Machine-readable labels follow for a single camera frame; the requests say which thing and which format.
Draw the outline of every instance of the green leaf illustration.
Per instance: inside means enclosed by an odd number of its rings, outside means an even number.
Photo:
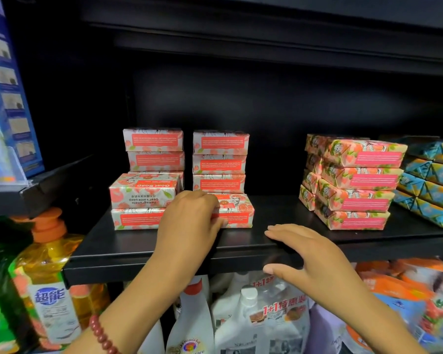
[[[166,197],[167,197],[168,199],[172,199],[172,194],[171,194],[170,192],[167,192],[167,191],[165,191],[165,190],[162,190],[162,192],[164,193],[164,195],[166,195]]]

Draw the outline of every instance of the beaded bracelet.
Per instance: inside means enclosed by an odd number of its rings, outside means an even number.
[[[90,329],[97,337],[97,341],[102,345],[102,349],[106,350],[108,354],[121,354],[112,341],[108,339],[108,336],[103,332],[103,328],[100,325],[99,316],[94,314],[90,317]]]

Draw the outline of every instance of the orange cap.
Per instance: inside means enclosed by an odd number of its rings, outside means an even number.
[[[187,295],[196,295],[199,294],[202,290],[202,280],[200,280],[198,283],[195,283],[194,285],[188,285],[184,289],[184,293]]]
[[[26,216],[13,216],[11,219],[15,222],[34,222],[31,230],[35,242],[44,243],[55,241],[67,233],[64,221],[59,219],[62,210],[57,207],[51,207],[42,214],[30,219]]]

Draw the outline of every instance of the red bead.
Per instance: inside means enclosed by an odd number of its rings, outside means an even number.
[[[108,339],[106,334],[102,334],[101,336],[97,337],[97,342],[99,343],[105,343],[105,341]]]
[[[95,332],[97,329],[100,329],[101,328],[101,326],[100,326],[100,323],[99,322],[97,322],[97,323],[92,323],[91,325],[90,325],[90,329],[93,331],[93,332]]]
[[[92,314],[92,316],[90,316],[89,324],[98,323],[98,322],[99,322],[99,316],[96,314]]]
[[[113,343],[111,342],[111,340],[106,340],[105,342],[102,343],[103,350],[109,350],[112,346]]]

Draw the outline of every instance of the stack of soap boxes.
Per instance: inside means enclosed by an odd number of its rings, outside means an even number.
[[[406,145],[307,135],[299,198],[330,230],[382,230]]]
[[[408,144],[394,201],[443,228],[443,140],[404,136]]]
[[[111,186],[116,230],[158,228],[162,214],[184,189],[185,156],[180,129],[124,129],[130,172]]]
[[[218,198],[212,217],[227,219],[227,228],[253,226],[254,207],[244,193],[248,142],[242,132],[194,132],[193,189]]]

